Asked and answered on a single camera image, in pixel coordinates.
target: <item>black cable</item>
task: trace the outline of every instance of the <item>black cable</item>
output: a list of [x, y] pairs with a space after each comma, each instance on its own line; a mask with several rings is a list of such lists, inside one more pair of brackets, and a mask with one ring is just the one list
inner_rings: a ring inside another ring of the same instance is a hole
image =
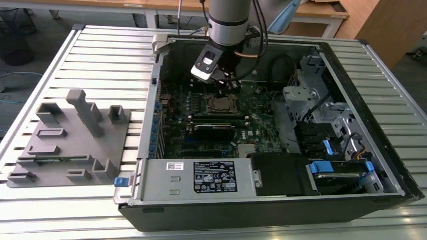
[[191, 23], [192, 20], [193, 20], [193, 17], [189, 18], [189, 20], [188, 20], [188, 22], [185, 23], [185, 25], [181, 26], [181, 29], [188, 26], [188, 24]]
[[201, 7], [203, 7], [204, 20], [205, 20], [207, 26], [209, 26], [209, 19], [208, 19], [208, 16], [207, 16], [207, 8], [205, 8], [205, 1], [200, 0], [200, 3], [201, 3]]
[[255, 8], [255, 9], [259, 10], [260, 19], [261, 19], [261, 21], [259, 21], [259, 25], [261, 26], [261, 29], [263, 29], [263, 31], [264, 31], [264, 36], [265, 36], [265, 42], [264, 42], [265, 48], [263, 49], [263, 52], [261, 52], [261, 54], [260, 54], [260, 56], [259, 56], [259, 57], [261, 57], [261, 56], [264, 56], [264, 54], [265, 54], [265, 52], [267, 52], [267, 48], [268, 48], [268, 29], [267, 29], [265, 17], [264, 17], [264, 13], [263, 13], [263, 11], [261, 11], [261, 6], [260, 6], [259, 0], [255, 0], [255, 1], [253, 1], [253, 4], [256, 5], [256, 8]]
[[297, 143], [297, 144], [300, 144], [300, 142], [299, 141], [296, 141], [296, 140], [292, 140], [291, 138], [288, 138], [288, 137], [285, 137], [285, 136], [283, 136], [288, 141], [291, 141], [291, 142], [293, 142], [293, 143]]
[[305, 115], [301, 117], [301, 120], [300, 120], [301, 122], [304, 122], [305, 118], [317, 110], [317, 108], [320, 108], [321, 104], [325, 103], [329, 97], [331, 97], [331, 93], [328, 92], [327, 95], [324, 95], [324, 97], [317, 101], [312, 109], [309, 109]]
[[196, 31], [193, 31], [188, 36], [192, 36], [192, 35], [195, 35], [195, 34], [199, 33], [199, 32], [201, 32], [200, 29], [197, 29]]
[[268, 89], [273, 85], [273, 68], [275, 68], [275, 65], [280, 59], [287, 60], [292, 64], [293, 72], [292, 72], [291, 76], [295, 74], [295, 71], [296, 71], [295, 61], [289, 55], [287, 55], [285, 53], [281, 53], [277, 56], [275, 56], [267, 65], [267, 86], [268, 86]]
[[165, 17], [167, 20], [171, 20], [171, 19], [172, 19], [172, 20], [173, 20], [173, 19], [177, 20], [177, 18], [176, 18], [176, 17], [172, 17], [172, 16], [169, 17], [169, 16], [167, 16], [167, 15], [163, 15], [163, 17]]
[[[257, 50], [257, 56], [261, 56], [263, 53], [263, 48], [264, 48], [264, 27], [263, 27], [263, 22], [261, 22], [261, 17], [263, 16], [263, 10], [259, 7], [259, 3], [256, 4], [257, 0], [252, 0], [253, 2], [253, 7], [255, 7], [255, 13], [256, 13], [256, 18], [257, 18], [257, 23], [259, 23], [259, 27], [260, 27], [260, 46], [259, 46], [259, 50]], [[252, 68], [240, 76], [232, 78], [229, 81], [239, 81], [241, 79], [244, 79], [257, 68], [259, 64], [260, 64], [260, 60], [261, 58], [259, 57], [256, 59], [255, 65], [252, 66]]]
[[347, 140], [346, 140], [344, 147], [342, 148], [342, 152], [340, 152], [340, 155], [339, 155], [339, 158], [340, 158], [342, 160], [344, 160], [343, 158], [346, 157], [346, 151], [347, 151], [347, 148], [348, 148], [350, 141], [352, 140], [354, 136], [358, 136], [358, 135], [360, 135], [360, 134], [359, 134], [358, 132], [354, 132], [354, 133], [348, 136], [348, 138], [347, 138]]
[[179, 17], [177, 18], [177, 35], [181, 35], [181, 27], [180, 27], [180, 25], [181, 25], [181, 18]]

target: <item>blue cable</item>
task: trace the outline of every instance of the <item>blue cable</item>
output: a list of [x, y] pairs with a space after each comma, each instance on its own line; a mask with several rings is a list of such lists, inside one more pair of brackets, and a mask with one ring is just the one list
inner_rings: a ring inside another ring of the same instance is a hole
[[5, 104], [23, 104], [23, 103], [27, 103], [27, 101], [4, 101], [4, 100], [0, 100], [1, 103], [5, 103]]
[[[43, 75], [40, 73], [29, 72], [29, 71], [11, 72], [8, 74], [1, 75], [0, 78], [4, 78], [7, 76], [15, 75], [15, 74], [31, 74], [31, 75], [37, 75], [39, 77], [43, 78]], [[27, 101], [4, 101], [4, 100], [0, 100], [0, 102], [5, 103], [5, 104], [23, 104]]]

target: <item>metal bracket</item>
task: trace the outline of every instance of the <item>metal bracket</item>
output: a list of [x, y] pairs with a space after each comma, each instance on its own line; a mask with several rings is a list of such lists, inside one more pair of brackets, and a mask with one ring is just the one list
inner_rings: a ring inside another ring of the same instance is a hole
[[152, 53], [153, 54], [160, 54], [168, 49], [168, 44], [172, 43], [169, 41], [169, 36], [167, 34], [156, 34], [152, 37]]
[[308, 101], [309, 99], [313, 99], [311, 91], [305, 87], [287, 86], [283, 89], [283, 93], [284, 93], [285, 99], [289, 99], [292, 101]]
[[255, 187], [257, 189], [260, 189], [263, 187], [263, 179], [261, 179], [261, 172], [255, 170], [252, 172], [252, 176], [253, 176], [253, 183], [255, 183]]

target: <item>cable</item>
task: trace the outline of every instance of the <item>cable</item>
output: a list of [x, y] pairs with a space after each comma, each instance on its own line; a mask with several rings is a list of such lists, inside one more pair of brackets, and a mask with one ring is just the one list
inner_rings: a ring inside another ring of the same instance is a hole
[[[8, 74], [4, 74], [4, 75], [0, 76], [0, 78], [4, 78], [4, 77], [11, 76], [11, 75], [16, 75], [16, 74], [32, 74], [32, 75], [37, 75], [37, 76], [43, 77], [43, 75], [40, 73], [29, 72], [29, 71], [20, 71], [20, 72], [11, 72]], [[4, 100], [0, 100], [0, 103], [5, 103], [5, 104], [23, 104], [25, 102], [27, 101], [4, 101]]]
[[183, 8], [183, 0], [179, 0], [179, 9], [177, 9], [177, 35], [181, 35], [181, 8]]
[[269, 103], [269, 105], [273, 105], [273, 101], [275, 101], [276, 95], [277, 95], [279, 93], [281, 93], [281, 91], [276, 91], [276, 92], [273, 93], [273, 95], [272, 95], [272, 97], [271, 97], [271, 103]]
[[265, 31], [264, 35], [265, 35], [265, 48], [263, 50], [263, 53], [260, 54], [260, 56], [264, 56], [265, 52], [267, 52], [267, 48], [268, 48], [268, 28], [267, 28], [267, 23], [265, 23], [265, 17], [264, 17], [264, 13], [263, 13], [263, 10], [261, 10], [261, 5], [260, 5], [260, 2], [259, 0], [255, 0], [256, 2], [256, 7], [259, 9], [259, 14], [260, 14], [260, 19], [261, 19], [261, 24], [263, 24], [263, 30]]
[[317, 108], [321, 106], [321, 104], [325, 103], [325, 101], [328, 100], [328, 98], [331, 97], [331, 93], [328, 92], [327, 95], [324, 95], [324, 97], [317, 101], [317, 103], [315, 104], [315, 106], [312, 107], [312, 109], [308, 110], [308, 112], [305, 113], [305, 115], [301, 117], [301, 122], [304, 122], [305, 118], [317, 110]]
[[289, 55], [287, 55], [285, 53], [279, 54], [277, 56], [275, 56], [271, 59], [268, 65], [267, 65], [267, 69], [268, 69], [268, 72], [267, 72], [267, 83], [268, 83], [269, 87], [273, 85], [273, 68], [275, 68], [276, 62], [280, 59], [284, 59], [285, 61], [289, 61], [289, 63], [293, 65], [292, 77], [295, 77], [295, 75], [297, 73], [297, 67], [296, 67], [293, 58]]
[[176, 20], [176, 19], [177, 19], [176, 17], [167, 16], [167, 15], [163, 15], [163, 17], [165, 17], [167, 20], [171, 20], [171, 19], [175, 19], [175, 20]]
[[[259, 25], [260, 25], [260, 28], [261, 28], [261, 30], [260, 30], [260, 36], [261, 36], [260, 39], [261, 39], [261, 41], [260, 41], [260, 47], [259, 47], [259, 51], [257, 51], [257, 56], [261, 56], [263, 48], [264, 48], [264, 33], [263, 33], [263, 24], [261, 24], [261, 19], [260, 19], [260, 13], [259, 12], [263, 12], [263, 11], [261, 11], [261, 8], [259, 8], [259, 5], [255, 4], [255, 2], [257, 0], [252, 0], [252, 1], [253, 1], [256, 18], [257, 18]], [[261, 60], [261, 58], [257, 57], [255, 65], [252, 66], [252, 68], [243, 75], [236, 76], [235, 78], [229, 79], [228, 81], [239, 81], [239, 80], [244, 79], [253, 72], [253, 70], [257, 68], [257, 66], [260, 64], [260, 60]]]
[[23, 104], [23, 103], [27, 103], [27, 101], [4, 101], [4, 100], [0, 100], [1, 103], [5, 103], [5, 104]]
[[358, 154], [354, 156], [352, 159], [358, 159], [360, 160], [362, 154], [364, 154], [367, 152], [367, 146], [364, 146], [364, 144], [362, 143], [362, 141], [358, 141], [359, 145], [362, 146], [360, 151], [358, 152]]
[[245, 59], [257, 59], [265, 55], [267, 48], [268, 48], [268, 32], [267, 32], [267, 23], [265, 23], [265, 18], [264, 18], [264, 13], [261, 10], [260, 2], [259, 0], [252, 0], [253, 7], [255, 7], [255, 13], [256, 13], [256, 19], [257, 19], [257, 24], [259, 24], [259, 34], [260, 34], [260, 44], [259, 48], [261, 49], [261, 52], [257, 55], [253, 54], [244, 54], [241, 52], [235, 52], [235, 55], [239, 56], [240, 58]]
[[203, 7], [204, 20], [205, 20], [207, 26], [209, 26], [209, 19], [207, 16], [207, 8], [205, 8], [205, 0], [200, 0], [200, 3], [201, 3], [201, 7]]
[[4, 74], [0, 76], [0, 78], [7, 77], [9, 75], [16, 75], [16, 74], [32, 74], [32, 75], [37, 75], [37, 76], [43, 77], [43, 75], [40, 73], [29, 72], [29, 71], [20, 71], [20, 72], [11, 72], [8, 74]]
[[339, 156], [339, 158], [340, 158], [342, 160], [344, 160], [344, 158], [346, 158], [346, 151], [347, 151], [347, 148], [348, 148], [348, 144], [350, 144], [354, 136], [358, 136], [358, 135], [360, 135], [360, 134], [359, 134], [358, 132], [354, 132], [354, 133], [348, 136], [348, 138], [347, 138], [347, 140], [346, 140], [346, 142], [344, 142], [344, 147], [342, 148], [342, 153], [340, 153], [340, 156]]
[[203, 30], [201, 30], [201, 28], [200, 29], [197, 29], [196, 31], [193, 31], [188, 36], [192, 36], [192, 35], [195, 35], [196, 33], [200, 33]]
[[193, 16], [189, 18], [188, 22], [187, 22], [185, 25], [181, 27], [181, 29], [188, 26], [188, 24], [191, 23], [192, 20], [193, 20]]
[[285, 136], [283, 136], [283, 137], [284, 137], [287, 140], [289, 140], [291, 142], [300, 144], [300, 142], [299, 142], [299, 141], [292, 140], [291, 138], [288, 138], [288, 137], [285, 137]]

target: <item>wooden table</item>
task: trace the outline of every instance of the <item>wooden table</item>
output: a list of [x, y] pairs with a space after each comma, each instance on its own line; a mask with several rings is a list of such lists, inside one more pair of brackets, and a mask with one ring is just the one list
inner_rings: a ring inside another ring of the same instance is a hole
[[[177, 15], [179, 0], [0, 0], [0, 7], [145, 14], [148, 28], [156, 29], [159, 15]], [[199, 0], [183, 1], [181, 16], [203, 17]], [[333, 38], [348, 17], [348, 13], [336, 12], [328, 3], [308, 2], [299, 7], [292, 22], [327, 25], [323, 37]]]

